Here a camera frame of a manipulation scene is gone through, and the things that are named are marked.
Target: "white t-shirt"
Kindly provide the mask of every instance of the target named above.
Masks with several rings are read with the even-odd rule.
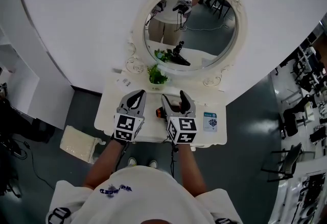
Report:
[[[150,219],[214,224],[220,218],[242,223],[225,190],[194,198],[169,174],[144,166],[121,169],[95,190],[59,181],[48,216],[61,207],[74,208],[70,221],[78,224],[140,224]]]
[[[178,14],[177,10],[175,12],[173,12],[173,8],[176,5],[178,0],[167,0],[166,3],[166,7],[165,9],[160,12],[157,13],[154,16],[154,19],[157,19],[160,22],[165,22],[165,23],[173,23],[173,24],[177,24],[180,23],[180,14]],[[182,23],[184,23],[186,21],[186,18],[184,18],[182,16]]]

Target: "desk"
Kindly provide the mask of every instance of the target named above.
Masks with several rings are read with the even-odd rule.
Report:
[[[327,157],[319,159],[298,162],[293,178],[286,181],[280,181],[278,186],[275,206],[273,208],[269,224],[289,224],[292,222],[298,204],[300,191],[303,189],[302,182],[308,176],[319,175],[327,172]],[[318,197],[317,209],[314,218],[310,223],[318,223],[319,216],[322,212],[324,202],[327,198],[327,182],[325,180],[320,196]]]
[[[292,104],[294,102],[297,102],[299,100],[301,100],[304,96],[306,96],[307,94],[309,94],[308,91],[300,88],[298,91],[296,91],[295,93],[291,94],[290,96],[286,97],[285,99],[281,100],[281,102],[286,102],[287,100],[291,99],[292,97],[296,96],[297,94],[300,94],[300,97],[291,101],[289,104]],[[313,112],[313,108],[311,107],[310,102],[308,102],[305,105],[305,120],[306,123],[312,122],[315,120],[315,116],[314,116],[314,112]]]
[[[303,51],[303,49],[302,49],[301,46],[299,46],[299,49],[300,49],[300,51],[301,51],[302,54],[303,54],[303,57],[300,58],[300,61],[301,61],[302,59],[304,59],[304,60],[305,60],[305,64],[306,64],[306,65],[305,65],[306,68],[308,69],[309,72],[311,72],[311,71],[312,71],[312,68],[311,68],[311,65],[310,65],[310,63],[309,63],[309,59],[308,59],[306,53]],[[313,73],[311,76],[312,76],[313,80],[315,81],[315,83],[316,83],[316,84],[319,84],[319,81],[318,81],[317,76],[316,76],[314,73]]]
[[[127,94],[123,92],[116,84],[117,80],[128,77],[132,82],[137,77],[136,84],[137,89],[144,89],[147,92],[147,99],[145,104],[145,110],[143,116],[145,117],[144,125],[141,131],[137,135],[135,142],[163,142],[167,138],[167,123],[163,119],[159,119],[155,115],[155,110],[161,107],[161,94],[165,93],[176,100],[179,100],[179,90],[185,90],[191,98],[195,99],[196,105],[196,118],[199,131],[191,146],[194,147],[209,147],[211,145],[224,145],[227,142],[226,131],[226,105],[224,102],[224,94],[213,87],[206,87],[206,91],[203,89],[198,90],[198,85],[187,84],[182,82],[175,82],[166,86],[164,92],[150,91],[147,88],[148,75],[146,73],[131,74],[127,72],[123,73],[111,73],[107,77],[105,89],[103,91],[99,109],[95,120],[95,128],[108,136],[111,136],[114,129],[113,115],[116,112],[122,97]],[[217,114],[218,131],[217,132],[204,132],[203,131],[203,113],[212,112]]]

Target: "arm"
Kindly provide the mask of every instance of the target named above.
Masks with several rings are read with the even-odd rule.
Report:
[[[318,224],[323,224],[326,223],[325,221],[327,220],[327,205],[323,208],[321,214],[320,214],[320,221]]]
[[[108,180],[116,166],[122,148],[123,146],[119,142],[111,140],[87,174],[83,187],[95,189]]]
[[[193,197],[206,193],[206,185],[196,164],[191,146],[189,144],[180,144],[178,149],[183,187]]]
[[[199,0],[192,0],[192,6],[195,6],[198,2]]]

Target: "shoe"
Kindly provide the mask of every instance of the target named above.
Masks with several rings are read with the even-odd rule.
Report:
[[[130,157],[128,159],[128,163],[127,163],[128,166],[137,166],[137,162],[136,160],[133,158],[133,157]]]
[[[158,168],[158,163],[157,163],[157,161],[156,161],[156,160],[152,160],[152,161],[150,161],[148,167],[157,169],[157,168]]]

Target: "office chair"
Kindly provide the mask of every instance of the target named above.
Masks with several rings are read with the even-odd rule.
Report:
[[[306,125],[306,121],[304,116],[302,116],[302,119],[297,120],[295,117],[296,113],[304,112],[305,106],[308,102],[312,102],[312,108],[316,108],[317,104],[314,99],[314,95],[307,94],[304,96],[293,108],[287,109],[283,113],[284,117],[284,129],[287,132],[287,135],[289,137],[295,135],[298,131],[297,124],[299,122],[303,122],[304,125]]]
[[[287,180],[287,179],[292,178],[293,174],[295,172],[295,169],[296,169],[296,161],[301,154],[301,148],[302,148],[302,143],[299,143],[297,146],[292,147],[288,151],[273,151],[273,152],[271,152],[272,154],[275,154],[275,153],[287,153],[287,154],[282,161],[278,162],[278,165],[282,164],[282,166],[279,170],[270,170],[270,169],[261,168],[261,171],[282,175],[281,178],[278,177],[278,179],[272,179],[272,180],[268,179],[267,182],[282,181],[282,180]]]
[[[227,7],[227,11],[224,13],[224,17],[226,16],[226,14],[227,14],[227,12],[230,10],[230,8],[231,8],[231,5],[230,5],[230,3],[229,2],[227,2],[226,0],[215,0],[214,1],[214,3],[212,4],[212,6],[213,5],[216,5],[216,2],[219,2],[219,6],[216,8],[216,10],[214,11],[214,13],[213,13],[213,15],[215,15],[215,13],[219,10],[219,16],[218,16],[218,19],[220,18],[220,16],[221,16],[221,13],[222,13],[222,11],[223,11],[223,8],[224,8],[224,6],[226,6]]]

